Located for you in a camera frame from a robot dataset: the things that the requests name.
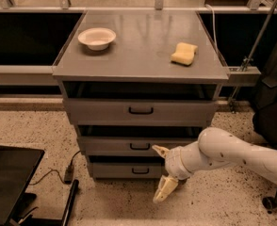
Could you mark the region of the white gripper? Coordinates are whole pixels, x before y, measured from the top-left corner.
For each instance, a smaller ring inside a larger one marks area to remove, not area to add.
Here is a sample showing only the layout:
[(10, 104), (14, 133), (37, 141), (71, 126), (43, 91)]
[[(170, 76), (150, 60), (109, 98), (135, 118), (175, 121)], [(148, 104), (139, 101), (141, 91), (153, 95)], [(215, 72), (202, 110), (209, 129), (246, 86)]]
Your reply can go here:
[(181, 158), (181, 148), (176, 147), (169, 150), (166, 147), (153, 145), (152, 148), (165, 158), (165, 169), (170, 176), (163, 175), (154, 194), (153, 202), (160, 203), (165, 201), (170, 194), (178, 187), (178, 180), (186, 180), (191, 173), (185, 168)]

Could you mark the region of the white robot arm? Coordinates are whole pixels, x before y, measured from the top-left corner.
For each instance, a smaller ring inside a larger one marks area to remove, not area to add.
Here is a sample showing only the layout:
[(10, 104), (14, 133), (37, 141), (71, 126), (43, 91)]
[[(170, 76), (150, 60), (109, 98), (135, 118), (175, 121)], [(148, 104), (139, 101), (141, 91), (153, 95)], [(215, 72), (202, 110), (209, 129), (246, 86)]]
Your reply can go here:
[[(239, 165), (277, 185), (277, 150), (245, 142), (216, 127), (204, 129), (195, 142), (168, 149), (154, 145), (153, 149), (165, 159), (167, 176), (162, 175), (153, 202), (163, 202), (181, 181), (199, 170), (215, 170)], [(266, 198), (277, 206), (275, 198)]]

